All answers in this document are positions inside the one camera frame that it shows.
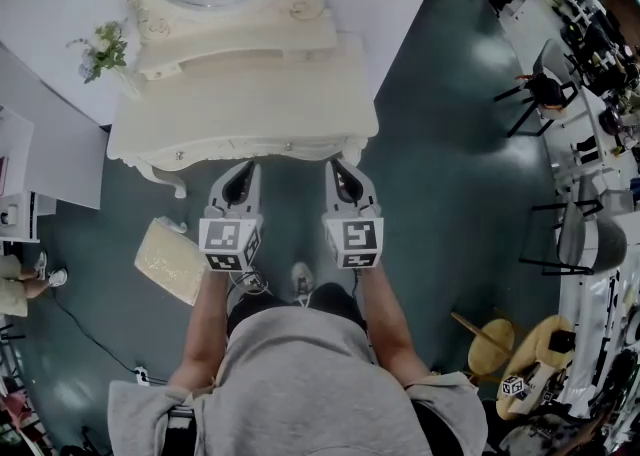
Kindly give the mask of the grey chair black legs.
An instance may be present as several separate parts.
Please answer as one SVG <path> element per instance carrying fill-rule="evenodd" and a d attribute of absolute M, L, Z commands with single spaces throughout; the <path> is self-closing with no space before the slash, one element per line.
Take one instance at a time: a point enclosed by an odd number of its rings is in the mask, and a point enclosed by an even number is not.
<path fill-rule="evenodd" d="M 530 219 L 554 215 L 554 246 L 539 257 L 519 256 L 520 263 L 539 267 L 544 276 L 594 276 L 626 258 L 626 234 L 605 209 L 591 175 L 579 179 L 575 198 L 534 205 L 530 212 Z"/>

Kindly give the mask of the person's white left shoe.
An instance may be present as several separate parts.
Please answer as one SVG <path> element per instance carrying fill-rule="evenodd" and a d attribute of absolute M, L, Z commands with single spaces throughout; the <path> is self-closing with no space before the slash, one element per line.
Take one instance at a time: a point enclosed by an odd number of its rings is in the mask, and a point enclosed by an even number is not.
<path fill-rule="evenodd" d="M 243 295 L 256 296 L 268 291 L 268 282 L 258 271 L 246 271 L 240 274 L 232 274 L 233 286 Z"/>

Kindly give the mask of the round wooden stool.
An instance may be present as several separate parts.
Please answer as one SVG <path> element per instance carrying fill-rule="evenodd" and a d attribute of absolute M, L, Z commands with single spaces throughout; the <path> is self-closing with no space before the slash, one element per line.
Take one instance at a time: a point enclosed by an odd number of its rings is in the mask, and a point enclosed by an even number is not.
<path fill-rule="evenodd" d="M 474 335 L 464 374 L 473 384 L 481 381 L 499 383 L 500 379 L 494 373 L 513 356 L 516 339 L 513 323 L 505 318 L 496 318 L 478 327 L 456 312 L 451 312 L 450 316 Z"/>

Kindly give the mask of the white partition panel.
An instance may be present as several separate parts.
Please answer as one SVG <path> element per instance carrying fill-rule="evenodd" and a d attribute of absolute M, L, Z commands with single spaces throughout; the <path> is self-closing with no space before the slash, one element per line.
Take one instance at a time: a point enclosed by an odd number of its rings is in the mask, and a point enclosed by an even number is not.
<path fill-rule="evenodd" d="M 27 187 L 98 210 L 107 133 L 0 44 L 0 104 L 34 124 Z"/>

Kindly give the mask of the grey chair with dark bag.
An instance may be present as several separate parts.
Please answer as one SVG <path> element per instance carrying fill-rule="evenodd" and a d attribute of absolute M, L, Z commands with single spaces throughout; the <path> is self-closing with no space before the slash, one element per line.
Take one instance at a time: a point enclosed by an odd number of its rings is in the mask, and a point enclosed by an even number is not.
<path fill-rule="evenodd" d="M 527 109 L 508 131 L 508 138 L 514 136 L 534 112 L 538 112 L 543 120 L 535 136 L 542 136 L 555 121 L 566 116 L 566 109 L 580 93 L 578 83 L 572 78 L 565 63 L 562 47 L 554 39 L 545 42 L 532 71 L 517 76 L 516 81 L 516 87 L 493 99 L 494 102 L 499 102 L 521 91 L 528 92 L 528 97 L 522 101 L 522 104 L 527 105 Z"/>

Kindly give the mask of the green white flower bouquet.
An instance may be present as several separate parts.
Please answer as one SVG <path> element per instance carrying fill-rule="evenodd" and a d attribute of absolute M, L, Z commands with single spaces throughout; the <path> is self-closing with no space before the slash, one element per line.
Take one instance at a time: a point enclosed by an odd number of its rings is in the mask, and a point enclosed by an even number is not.
<path fill-rule="evenodd" d="M 98 80 L 105 71 L 125 70 L 128 42 L 123 30 L 123 22 L 109 21 L 96 27 L 89 37 L 66 44 L 67 48 L 82 48 L 78 72 L 84 84 Z"/>

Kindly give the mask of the white shelf unit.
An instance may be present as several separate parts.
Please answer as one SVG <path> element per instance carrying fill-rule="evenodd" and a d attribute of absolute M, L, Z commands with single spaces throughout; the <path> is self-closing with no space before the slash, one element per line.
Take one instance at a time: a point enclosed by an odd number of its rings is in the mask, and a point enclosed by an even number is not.
<path fill-rule="evenodd" d="M 0 104 L 0 242 L 37 244 L 38 222 L 57 200 L 27 187 L 34 124 Z"/>

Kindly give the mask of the small black box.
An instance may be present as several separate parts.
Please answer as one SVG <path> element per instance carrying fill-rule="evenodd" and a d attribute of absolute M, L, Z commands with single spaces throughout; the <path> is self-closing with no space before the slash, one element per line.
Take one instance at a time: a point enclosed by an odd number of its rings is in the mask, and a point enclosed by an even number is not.
<path fill-rule="evenodd" d="M 551 333 L 548 350 L 566 354 L 575 350 L 576 334 L 567 330 L 556 330 Z"/>

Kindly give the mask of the person's right forearm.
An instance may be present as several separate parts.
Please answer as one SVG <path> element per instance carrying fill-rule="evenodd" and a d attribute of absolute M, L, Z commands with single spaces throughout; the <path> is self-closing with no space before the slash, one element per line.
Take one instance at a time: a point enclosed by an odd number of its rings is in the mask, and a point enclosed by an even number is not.
<path fill-rule="evenodd" d="M 404 311 L 379 264 L 361 272 L 364 316 L 378 364 L 403 387 L 430 374 L 418 356 Z"/>

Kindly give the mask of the white vase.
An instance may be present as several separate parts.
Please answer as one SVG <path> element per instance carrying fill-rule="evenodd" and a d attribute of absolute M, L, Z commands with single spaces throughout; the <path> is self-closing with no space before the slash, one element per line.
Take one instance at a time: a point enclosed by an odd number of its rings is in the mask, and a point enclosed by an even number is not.
<path fill-rule="evenodd" d="M 115 66 L 113 72 L 120 82 L 122 93 L 134 101 L 139 101 L 143 94 L 144 76 L 127 66 Z"/>

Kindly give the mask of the round wooden table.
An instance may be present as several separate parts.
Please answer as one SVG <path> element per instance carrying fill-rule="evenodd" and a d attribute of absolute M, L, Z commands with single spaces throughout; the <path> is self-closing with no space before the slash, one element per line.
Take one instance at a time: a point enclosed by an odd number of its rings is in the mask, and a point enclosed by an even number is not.
<path fill-rule="evenodd" d="M 546 380 L 549 380 L 554 373 L 565 369 L 574 356 L 574 349 L 560 353 L 549 348 L 551 336 L 557 331 L 575 334 L 573 325 L 560 315 L 548 317 L 537 324 L 515 351 L 502 378 L 520 375 L 522 371 L 536 363 L 541 363 L 543 368 L 553 369 L 545 376 Z"/>

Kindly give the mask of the cream ornate dressing table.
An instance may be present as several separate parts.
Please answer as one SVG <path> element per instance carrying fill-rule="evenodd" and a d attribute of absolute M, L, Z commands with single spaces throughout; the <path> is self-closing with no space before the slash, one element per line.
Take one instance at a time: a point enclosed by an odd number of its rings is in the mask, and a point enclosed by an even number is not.
<path fill-rule="evenodd" d="M 121 93 L 107 154 L 187 194 L 179 171 L 267 155 L 357 164 L 379 130 L 360 38 L 326 16 L 144 42 L 131 69 L 142 98 Z"/>

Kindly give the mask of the person's white right shoe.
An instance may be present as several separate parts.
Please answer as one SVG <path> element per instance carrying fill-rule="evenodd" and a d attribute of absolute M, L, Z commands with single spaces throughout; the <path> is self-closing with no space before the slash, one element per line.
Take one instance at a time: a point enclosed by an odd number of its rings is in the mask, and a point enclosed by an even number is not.
<path fill-rule="evenodd" d="M 314 290 L 315 280 L 310 268 L 303 262 L 296 262 L 291 270 L 294 299 L 303 307 L 308 307 Z"/>

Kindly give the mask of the person's left forearm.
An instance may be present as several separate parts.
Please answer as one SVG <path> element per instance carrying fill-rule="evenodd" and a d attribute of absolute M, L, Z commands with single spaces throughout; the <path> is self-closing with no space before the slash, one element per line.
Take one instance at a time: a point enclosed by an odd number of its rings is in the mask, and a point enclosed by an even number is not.
<path fill-rule="evenodd" d="M 210 389 L 226 355 L 229 275 L 207 271 L 186 332 L 181 362 L 169 386 L 189 393 Z"/>

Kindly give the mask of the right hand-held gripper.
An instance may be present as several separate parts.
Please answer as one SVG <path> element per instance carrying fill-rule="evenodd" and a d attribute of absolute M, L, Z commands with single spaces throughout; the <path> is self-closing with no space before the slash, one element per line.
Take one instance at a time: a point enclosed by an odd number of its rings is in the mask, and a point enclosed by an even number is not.
<path fill-rule="evenodd" d="M 325 166 L 325 191 L 329 212 L 322 222 L 337 268 L 376 267 L 383 252 L 384 219 L 372 181 L 346 160 L 331 159 Z"/>

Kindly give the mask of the cream cushioned stool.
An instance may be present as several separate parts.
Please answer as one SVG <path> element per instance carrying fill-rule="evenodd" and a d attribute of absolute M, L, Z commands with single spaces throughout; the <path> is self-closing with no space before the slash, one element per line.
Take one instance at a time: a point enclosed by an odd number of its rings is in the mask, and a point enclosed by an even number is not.
<path fill-rule="evenodd" d="M 154 218 L 139 246 L 135 267 L 166 292 L 189 306 L 195 304 L 206 257 L 186 237 L 187 225 L 167 217 Z"/>

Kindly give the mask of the person's black shorts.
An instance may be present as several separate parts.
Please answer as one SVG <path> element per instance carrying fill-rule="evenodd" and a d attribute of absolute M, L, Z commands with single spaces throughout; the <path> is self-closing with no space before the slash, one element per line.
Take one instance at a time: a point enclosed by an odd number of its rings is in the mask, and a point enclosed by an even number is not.
<path fill-rule="evenodd" d="M 243 294 L 231 309 L 226 335 L 240 327 L 240 333 L 266 333 L 294 339 L 329 341 L 364 338 L 367 326 L 355 299 L 343 287 L 327 283 L 316 289 L 307 307 L 295 306 L 270 292 Z"/>

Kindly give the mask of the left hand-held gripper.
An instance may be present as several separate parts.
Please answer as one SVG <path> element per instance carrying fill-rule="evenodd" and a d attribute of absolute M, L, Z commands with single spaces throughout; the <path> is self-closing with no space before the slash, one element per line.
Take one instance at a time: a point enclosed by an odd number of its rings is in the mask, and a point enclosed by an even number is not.
<path fill-rule="evenodd" d="M 199 220 L 199 250 L 214 272 L 249 272 L 262 240 L 263 217 L 229 209 L 257 210 L 261 195 L 261 166 L 243 161 L 212 185 L 209 207 Z"/>

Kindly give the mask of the long white desk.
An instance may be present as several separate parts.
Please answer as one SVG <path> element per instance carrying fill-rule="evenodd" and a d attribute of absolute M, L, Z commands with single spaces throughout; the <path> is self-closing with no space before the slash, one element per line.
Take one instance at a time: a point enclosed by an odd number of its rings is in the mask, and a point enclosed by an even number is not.
<path fill-rule="evenodd" d="M 550 0 L 516 0 L 499 21 L 523 70 L 529 70 L 547 40 L 560 39 L 561 20 Z M 597 121 L 604 103 L 586 88 L 543 134 L 557 189 L 574 198 L 582 177 L 593 180 L 598 192 L 624 179 L 630 156 L 615 157 L 614 140 Z M 588 401 L 602 389 L 614 354 L 635 304 L 640 304 L 640 211 L 615 216 L 625 231 L 627 253 L 616 268 L 595 275 L 564 275 L 560 282 L 559 314 L 577 331 L 577 348 L 567 372 L 561 402 L 571 414 L 585 416 Z"/>

